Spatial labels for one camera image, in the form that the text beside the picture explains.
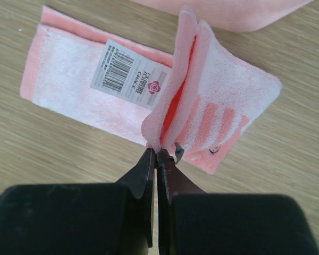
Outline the plain pink towel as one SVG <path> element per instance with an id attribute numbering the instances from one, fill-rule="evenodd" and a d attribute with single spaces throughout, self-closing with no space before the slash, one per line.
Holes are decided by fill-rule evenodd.
<path id="1" fill-rule="evenodd" d="M 136 3 L 177 15 L 190 6 L 209 25 L 232 32 L 252 32 L 287 16 L 311 0 L 137 0 Z"/>

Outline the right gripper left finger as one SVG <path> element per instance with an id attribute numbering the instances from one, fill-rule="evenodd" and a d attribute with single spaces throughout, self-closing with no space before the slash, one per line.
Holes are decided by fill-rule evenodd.
<path id="1" fill-rule="evenodd" d="M 0 254 L 148 254 L 156 155 L 114 183 L 15 185 L 0 195 Z"/>

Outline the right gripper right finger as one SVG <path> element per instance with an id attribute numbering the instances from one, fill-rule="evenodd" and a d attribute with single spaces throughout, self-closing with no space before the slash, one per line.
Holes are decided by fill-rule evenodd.
<path id="1" fill-rule="evenodd" d="M 319 254 L 303 210 L 282 194 L 207 193 L 157 154 L 160 254 Z"/>

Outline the pink bunny towel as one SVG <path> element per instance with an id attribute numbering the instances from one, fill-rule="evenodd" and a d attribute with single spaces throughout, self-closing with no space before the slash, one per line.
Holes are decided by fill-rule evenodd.
<path id="1" fill-rule="evenodd" d="M 150 110 L 91 88 L 108 40 L 171 69 Z M 44 6 L 20 95 L 34 104 L 213 173 L 252 122 L 274 102 L 275 76 L 227 51 L 209 24 L 184 6 L 168 54 L 99 30 Z"/>

